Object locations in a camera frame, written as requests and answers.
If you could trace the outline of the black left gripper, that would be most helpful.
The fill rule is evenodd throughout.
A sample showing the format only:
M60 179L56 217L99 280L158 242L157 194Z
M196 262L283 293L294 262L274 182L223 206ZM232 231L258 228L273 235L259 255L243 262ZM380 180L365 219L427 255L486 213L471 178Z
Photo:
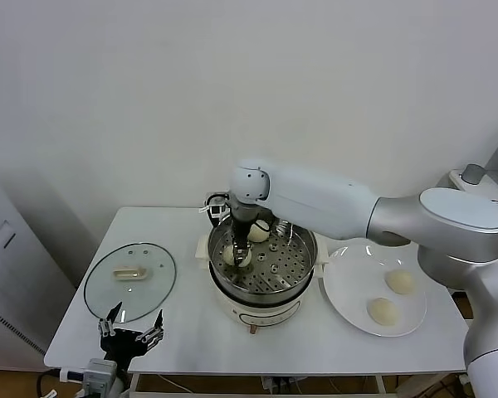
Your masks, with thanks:
M105 353L104 359L113 361L117 365L129 365L134 358L143 357L163 340L163 310L159 311L151 328L145 332L138 332L114 329L114 322L121 306L122 302L119 302L105 318L100 318L98 329L102 336L101 349Z

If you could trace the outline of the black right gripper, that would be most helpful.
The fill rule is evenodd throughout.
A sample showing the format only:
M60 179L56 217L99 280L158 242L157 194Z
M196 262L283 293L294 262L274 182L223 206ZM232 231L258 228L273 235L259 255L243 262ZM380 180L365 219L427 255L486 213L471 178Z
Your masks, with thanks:
M234 249L234 265L245 268L251 263L251 249L247 247L250 223L235 221L231 226L232 247Z

